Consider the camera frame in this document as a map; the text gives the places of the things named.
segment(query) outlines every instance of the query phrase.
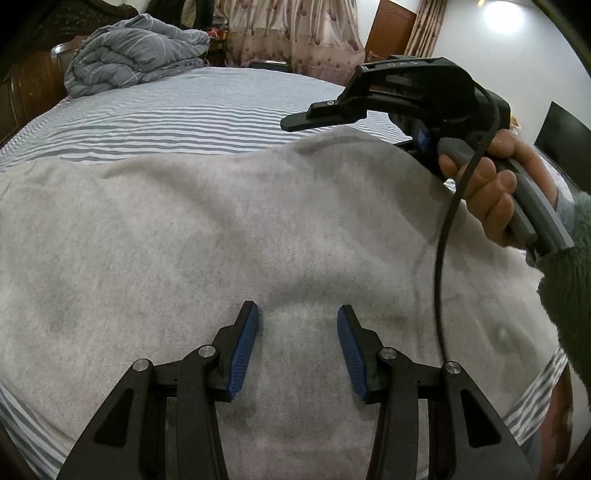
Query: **beige blanket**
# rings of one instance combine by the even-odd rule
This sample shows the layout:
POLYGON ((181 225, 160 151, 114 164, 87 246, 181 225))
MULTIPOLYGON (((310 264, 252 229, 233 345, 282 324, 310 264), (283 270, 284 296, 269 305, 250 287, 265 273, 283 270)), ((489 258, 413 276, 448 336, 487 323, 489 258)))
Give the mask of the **beige blanket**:
MULTIPOLYGON (((440 365, 432 275, 450 195, 349 127, 245 155, 11 168, 2 381, 75 439, 133 360, 181 359, 254 300, 244 389, 218 407, 230 477, 364 478, 378 406, 353 394, 336 312, 352 304, 385 344, 440 365)), ((450 354, 504 414, 558 345, 539 273, 462 206, 443 278, 450 354)))

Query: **striped bed sheet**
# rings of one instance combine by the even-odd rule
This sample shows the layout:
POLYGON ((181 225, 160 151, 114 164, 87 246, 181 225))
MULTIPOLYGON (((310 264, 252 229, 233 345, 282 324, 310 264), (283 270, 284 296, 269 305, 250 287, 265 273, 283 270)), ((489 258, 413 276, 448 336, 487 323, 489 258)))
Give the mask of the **striped bed sheet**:
MULTIPOLYGON (((0 171, 48 156, 95 164, 138 153, 244 153, 324 129, 287 133, 280 119, 336 98, 342 87, 267 70, 205 68, 129 89, 70 99, 39 116, 0 150, 0 171)), ((379 112, 354 124, 386 142, 407 137, 379 112)), ((523 444, 540 426, 567 364, 558 349, 505 416, 523 444)), ((68 448, 44 420, 0 383, 0 421, 40 479, 54 479, 68 448)))

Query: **triangular cutout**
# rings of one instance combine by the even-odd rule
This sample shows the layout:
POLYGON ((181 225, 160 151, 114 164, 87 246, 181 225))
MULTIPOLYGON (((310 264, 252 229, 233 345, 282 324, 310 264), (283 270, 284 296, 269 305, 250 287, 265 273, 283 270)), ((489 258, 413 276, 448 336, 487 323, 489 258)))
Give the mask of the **triangular cutout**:
POLYGON ((134 401, 134 391, 126 389, 119 398, 113 410, 96 432, 95 442, 102 445, 121 448, 125 445, 127 437, 127 425, 129 424, 129 413, 131 404, 134 401))
POLYGON ((460 392, 464 418, 466 419, 466 430, 468 443, 472 448, 496 445, 501 442, 501 435, 497 432, 482 407, 468 390, 460 392))

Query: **patterned curtain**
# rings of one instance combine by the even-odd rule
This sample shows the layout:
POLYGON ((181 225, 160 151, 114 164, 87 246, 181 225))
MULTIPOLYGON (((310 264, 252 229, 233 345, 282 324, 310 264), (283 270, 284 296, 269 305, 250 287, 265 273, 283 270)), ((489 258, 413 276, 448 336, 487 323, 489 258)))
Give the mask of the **patterned curtain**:
POLYGON ((447 0, 421 0, 405 55, 430 57, 441 30, 447 0))
POLYGON ((229 20, 228 60, 284 60, 294 73, 347 84, 365 53, 356 0, 216 0, 229 20))

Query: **blue gripper pad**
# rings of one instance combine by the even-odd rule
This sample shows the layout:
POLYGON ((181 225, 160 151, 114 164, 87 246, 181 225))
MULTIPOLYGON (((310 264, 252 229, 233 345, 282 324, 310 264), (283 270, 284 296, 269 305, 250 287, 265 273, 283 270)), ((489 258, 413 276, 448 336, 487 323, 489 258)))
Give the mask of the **blue gripper pad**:
POLYGON ((368 398, 367 369, 343 307, 339 308, 337 313, 336 327, 353 389, 361 400, 366 401, 368 398))
POLYGON ((253 303, 230 362, 230 381, 227 390, 230 398, 234 398, 242 390, 246 370, 248 369, 248 362, 251 359, 252 348, 255 345, 257 331, 258 306, 256 303, 253 303))

